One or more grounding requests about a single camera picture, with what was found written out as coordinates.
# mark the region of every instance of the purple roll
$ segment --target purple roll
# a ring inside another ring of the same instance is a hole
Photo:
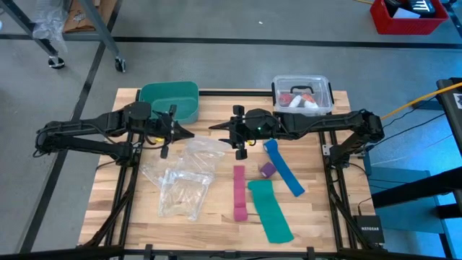
[[[262,168],[260,168],[260,173],[265,178],[271,177],[275,172],[276,172],[276,167],[274,167],[274,165],[270,162],[267,162],[265,165],[263,165]]]

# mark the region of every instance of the caster wheel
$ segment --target caster wheel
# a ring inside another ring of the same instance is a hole
[[[117,69],[118,72],[125,72],[126,64],[124,59],[116,59],[115,60],[115,69]]]
[[[52,69],[62,69],[65,67],[64,60],[62,58],[58,58],[58,63],[55,64],[54,61],[49,58],[48,59],[48,66]]]

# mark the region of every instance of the concrete floor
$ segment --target concrete floor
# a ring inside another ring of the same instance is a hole
[[[28,0],[16,1],[26,14]],[[428,36],[379,35],[370,6],[348,0],[139,0],[125,1],[113,34],[119,36],[266,38],[286,40],[356,40],[409,43],[462,43],[448,20]],[[455,6],[462,17],[462,7]],[[0,33],[21,33],[6,15]],[[69,120],[95,56],[98,43],[68,42],[65,69],[46,66],[47,56],[29,40],[0,40],[0,254],[17,250],[53,156],[32,159],[35,130],[51,120]],[[119,87],[151,82],[191,80],[201,88],[269,89],[278,74],[322,74],[335,90],[347,90],[352,109],[378,115],[434,91],[438,79],[461,77],[462,51],[388,48],[327,48],[185,43],[118,43],[128,70],[118,73],[106,51],[82,118],[109,111]],[[416,111],[386,129],[391,135],[436,116]],[[391,139],[371,152],[383,167],[430,170],[458,167],[461,156],[440,118]],[[90,196],[98,156],[70,152],[51,199],[34,250],[72,248],[77,242]],[[441,201],[450,203],[451,196]],[[451,238],[462,245],[462,225],[448,222]],[[437,235],[385,232],[387,248],[412,254],[443,256]],[[462,248],[457,248],[462,258]]]

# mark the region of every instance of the blue resistance band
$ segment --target blue resistance band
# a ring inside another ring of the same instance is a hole
[[[284,158],[282,158],[279,150],[277,149],[277,142],[275,139],[271,139],[263,144],[265,147],[266,152],[269,155],[269,158],[273,162],[274,166],[276,167],[279,174],[281,174],[282,179],[286,182],[287,186],[289,187],[290,191],[294,194],[294,196],[300,196],[305,192],[304,188],[300,185],[300,183],[295,178],[292,171],[287,166]]]

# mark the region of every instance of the pink strap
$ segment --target pink strap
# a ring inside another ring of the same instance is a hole
[[[234,167],[234,220],[247,220],[247,208],[245,207],[245,166]]]

